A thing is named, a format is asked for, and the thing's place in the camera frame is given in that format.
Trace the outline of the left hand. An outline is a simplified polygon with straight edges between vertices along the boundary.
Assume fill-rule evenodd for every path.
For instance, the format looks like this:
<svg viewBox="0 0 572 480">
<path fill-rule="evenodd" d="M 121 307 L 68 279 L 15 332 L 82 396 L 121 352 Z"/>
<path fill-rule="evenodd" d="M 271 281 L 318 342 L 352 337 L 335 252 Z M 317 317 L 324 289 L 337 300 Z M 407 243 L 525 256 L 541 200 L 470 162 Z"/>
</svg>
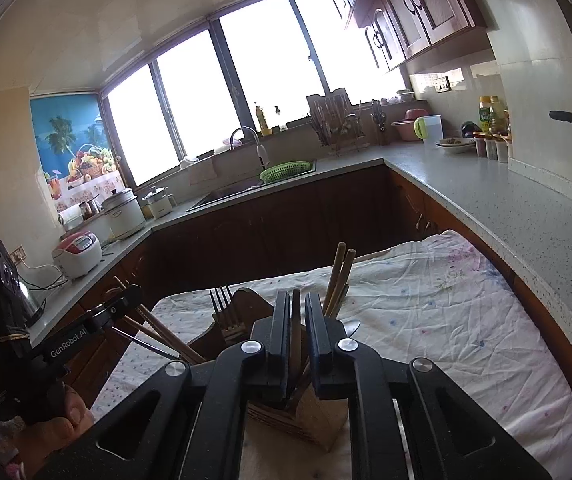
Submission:
<svg viewBox="0 0 572 480">
<path fill-rule="evenodd" d="M 64 416 L 26 427 L 15 439 L 24 479 L 32 479 L 53 453 L 70 445 L 94 425 L 94 416 L 83 399 L 69 386 L 65 393 Z"/>
</svg>

